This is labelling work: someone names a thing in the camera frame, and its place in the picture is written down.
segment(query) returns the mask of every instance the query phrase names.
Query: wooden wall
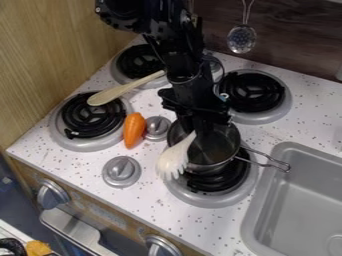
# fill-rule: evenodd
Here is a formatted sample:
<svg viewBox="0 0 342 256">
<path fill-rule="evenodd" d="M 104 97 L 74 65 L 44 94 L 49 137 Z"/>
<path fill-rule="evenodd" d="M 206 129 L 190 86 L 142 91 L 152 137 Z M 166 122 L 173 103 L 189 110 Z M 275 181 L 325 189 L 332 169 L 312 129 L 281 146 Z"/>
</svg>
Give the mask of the wooden wall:
<svg viewBox="0 0 342 256">
<path fill-rule="evenodd" d="M 94 0 L 0 0 L 0 151 L 134 38 Z"/>
<path fill-rule="evenodd" d="M 242 8 L 241 0 L 195 0 L 208 48 L 234 55 L 226 36 L 241 23 Z M 257 45 L 242 58 L 335 80 L 342 64 L 342 2 L 255 0 L 249 24 Z"/>
</svg>

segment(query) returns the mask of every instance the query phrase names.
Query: speckled countertop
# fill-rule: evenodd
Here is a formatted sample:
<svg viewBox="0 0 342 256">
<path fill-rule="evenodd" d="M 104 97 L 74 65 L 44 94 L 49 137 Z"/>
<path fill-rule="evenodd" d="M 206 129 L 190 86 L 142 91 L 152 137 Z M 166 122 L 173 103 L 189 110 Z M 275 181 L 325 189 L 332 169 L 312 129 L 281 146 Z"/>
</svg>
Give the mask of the speckled countertop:
<svg viewBox="0 0 342 256">
<path fill-rule="evenodd" d="M 274 145 L 294 141 L 329 154 L 341 155 L 341 84 L 224 54 L 214 56 L 222 60 L 226 71 L 248 68 L 269 72 L 283 80 L 291 91 L 292 108 L 282 119 L 266 125 L 237 125 L 243 140 L 250 147 L 270 153 Z M 73 94 L 115 85 L 107 63 Z M 145 118 L 164 115 L 174 120 L 172 112 L 161 108 L 157 91 L 136 91 L 125 97 L 134 110 L 141 112 Z M 235 206 L 221 209 L 202 209 L 183 203 L 167 190 L 155 172 L 155 159 L 165 148 L 165 141 L 145 141 L 132 150 L 127 150 L 121 142 L 98 152 L 72 152 L 61 148 L 50 138 L 47 127 L 49 115 L 7 152 L 208 255 L 253 255 L 240 238 L 241 221 L 251 196 Z M 143 168 L 140 180 L 126 189 L 111 188 L 101 177 L 104 164 L 119 155 L 134 157 Z"/>
</svg>

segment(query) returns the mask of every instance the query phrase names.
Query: black burner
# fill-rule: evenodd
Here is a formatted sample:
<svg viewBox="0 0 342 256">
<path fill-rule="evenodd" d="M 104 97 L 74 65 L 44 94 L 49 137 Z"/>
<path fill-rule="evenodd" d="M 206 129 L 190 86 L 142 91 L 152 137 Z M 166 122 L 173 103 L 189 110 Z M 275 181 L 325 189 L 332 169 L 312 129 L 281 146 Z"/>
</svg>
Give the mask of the black burner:
<svg viewBox="0 0 342 256">
<path fill-rule="evenodd" d="M 240 149 L 237 156 L 249 159 L 245 149 Z M 223 169 L 205 172 L 189 173 L 184 176 L 188 179 L 187 185 L 193 192 L 231 192 L 237 189 L 247 178 L 250 164 L 233 160 Z"/>
<path fill-rule="evenodd" d="M 115 131 L 123 123 L 126 111 L 120 99 L 99 107 L 87 104 L 95 92 L 79 94 L 62 108 L 62 118 L 68 127 L 64 130 L 69 139 L 93 138 Z"/>
<path fill-rule="evenodd" d="M 223 79 L 219 93 L 229 95 L 231 106 L 236 111 L 255 113 L 280 105 L 285 97 L 285 88 L 267 75 L 230 72 Z"/>
<path fill-rule="evenodd" d="M 164 69 L 164 64 L 148 44 L 143 44 L 132 46 L 121 53 L 117 67 L 125 76 L 135 79 Z"/>
</svg>

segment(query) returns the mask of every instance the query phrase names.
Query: toy carrot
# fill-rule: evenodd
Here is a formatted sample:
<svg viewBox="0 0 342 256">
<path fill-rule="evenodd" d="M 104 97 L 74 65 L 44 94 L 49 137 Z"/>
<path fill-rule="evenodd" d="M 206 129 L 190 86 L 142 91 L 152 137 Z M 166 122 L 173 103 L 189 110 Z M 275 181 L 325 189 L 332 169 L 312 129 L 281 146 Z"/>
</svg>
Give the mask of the toy carrot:
<svg viewBox="0 0 342 256">
<path fill-rule="evenodd" d="M 140 113 L 135 112 L 126 117 L 123 133 L 126 148 L 131 149 L 134 147 L 142 137 L 145 128 L 146 121 Z"/>
</svg>

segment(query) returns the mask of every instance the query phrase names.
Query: wooden panel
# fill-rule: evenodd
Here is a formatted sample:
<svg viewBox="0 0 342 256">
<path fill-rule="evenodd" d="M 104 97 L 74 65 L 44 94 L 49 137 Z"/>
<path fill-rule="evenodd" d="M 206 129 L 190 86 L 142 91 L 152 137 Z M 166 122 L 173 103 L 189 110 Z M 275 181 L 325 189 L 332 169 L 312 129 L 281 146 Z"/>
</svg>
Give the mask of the wooden panel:
<svg viewBox="0 0 342 256">
<path fill-rule="evenodd" d="M 135 35 L 94 0 L 0 1 L 0 149 L 6 149 Z"/>
<path fill-rule="evenodd" d="M 242 8 L 241 0 L 195 0 L 195 12 L 204 19 L 208 48 L 234 55 L 226 37 L 241 23 Z M 342 4 L 256 0 L 249 24 L 257 31 L 257 45 L 240 57 L 335 80 L 342 64 Z"/>
<path fill-rule="evenodd" d="M 35 193 L 37 193 L 39 189 L 39 180 L 44 178 L 55 181 L 58 185 L 63 187 L 72 198 L 72 201 L 67 204 L 68 207 L 71 208 L 72 212 L 76 212 L 77 216 L 82 218 L 90 218 L 97 223 L 101 223 L 105 227 L 108 227 L 117 233 L 124 235 L 131 240 L 144 245 L 144 237 L 148 234 L 156 234 L 162 237 L 165 237 L 167 240 L 176 245 L 185 256 L 202 256 L 203 254 L 198 251 L 188 247 L 187 245 L 176 241 L 172 237 L 169 237 L 165 233 L 161 233 L 160 231 L 154 229 L 153 227 L 147 226 L 140 221 L 129 217 L 128 215 L 122 213 L 117 209 L 113 209 L 108 205 L 103 204 L 102 202 L 91 198 L 82 192 L 71 188 L 68 185 L 62 184 L 60 181 L 56 181 L 54 178 L 47 176 L 45 174 L 40 173 L 39 171 L 20 163 L 13 159 L 13 162 L 18 167 L 19 173 L 23 178 L 22 182 L 25 183 L 25 187 L 29 188 L 29 193 L 31 195 L 31 200 L 35 200 Z M 120 223 L 126 223 L 126 228 L 122 228 L 123 225 Z"/>
</svg>

